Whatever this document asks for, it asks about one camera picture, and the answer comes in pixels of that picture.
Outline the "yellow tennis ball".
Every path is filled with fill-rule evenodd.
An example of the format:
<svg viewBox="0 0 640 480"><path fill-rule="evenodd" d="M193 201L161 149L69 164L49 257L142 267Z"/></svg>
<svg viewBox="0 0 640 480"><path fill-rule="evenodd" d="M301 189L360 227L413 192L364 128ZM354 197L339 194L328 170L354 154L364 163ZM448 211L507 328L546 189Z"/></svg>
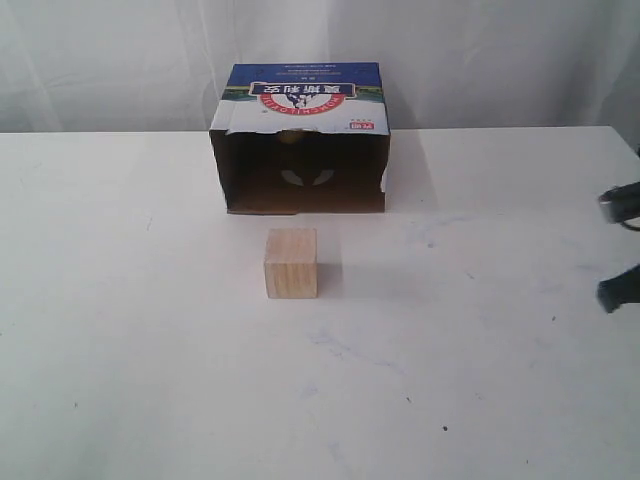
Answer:
<svg viewBox="0 0 640 480"><path fill-rule="evenodd" d="M304 130L282 130L276 134L278 142L285 146L300 144L306 137Z"/></svg>

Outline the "light wooden cube block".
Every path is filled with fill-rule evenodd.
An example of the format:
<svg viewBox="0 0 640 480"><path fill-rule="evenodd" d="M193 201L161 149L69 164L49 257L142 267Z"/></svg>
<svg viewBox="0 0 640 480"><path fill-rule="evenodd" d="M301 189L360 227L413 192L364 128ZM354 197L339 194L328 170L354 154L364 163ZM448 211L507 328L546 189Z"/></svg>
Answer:
<svg viewBox="0 0 640 480"><path fill-rule="evenodd" d="M270 299L317 298L317 231L311 228L270 229L263 266Z"/></svg>

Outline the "printed cardboard box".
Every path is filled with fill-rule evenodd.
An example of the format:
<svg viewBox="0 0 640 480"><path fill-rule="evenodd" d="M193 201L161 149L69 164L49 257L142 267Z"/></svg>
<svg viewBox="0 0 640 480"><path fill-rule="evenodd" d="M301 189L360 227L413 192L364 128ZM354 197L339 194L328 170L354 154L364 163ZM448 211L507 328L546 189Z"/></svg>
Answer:
<svg viewBox="0 0 640 480"><path fill-rule="evenodd" d="M282 130L306 137L285 146ZM385 209L391 132L376 62L236 64L209 136L230 214Z"/></svg>

